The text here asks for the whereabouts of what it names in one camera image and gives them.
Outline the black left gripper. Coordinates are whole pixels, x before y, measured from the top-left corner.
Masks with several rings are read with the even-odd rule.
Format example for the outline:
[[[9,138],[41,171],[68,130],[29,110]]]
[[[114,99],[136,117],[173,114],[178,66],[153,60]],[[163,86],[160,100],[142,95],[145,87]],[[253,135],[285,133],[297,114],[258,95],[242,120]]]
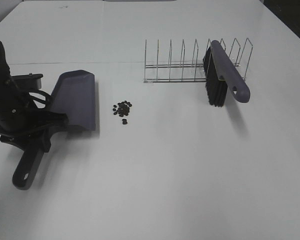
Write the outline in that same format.
[[[68,124],[65,113],[50,111],[52,103],[53,97],[42,90],[0,84],[0,142],[23,151],[34,144],[49,152],[52,135]]]

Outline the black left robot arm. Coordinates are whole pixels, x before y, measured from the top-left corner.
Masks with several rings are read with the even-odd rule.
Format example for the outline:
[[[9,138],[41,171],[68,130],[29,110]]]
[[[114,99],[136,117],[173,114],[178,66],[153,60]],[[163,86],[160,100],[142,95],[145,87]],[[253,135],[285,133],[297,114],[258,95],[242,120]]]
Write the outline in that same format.
[[[22,150],[34,144],[44,153],[51,137],[68,122],[64,113],[49,110],[53,97],[38,86],[43,75],[12,76],[0,41],[0,136]]]

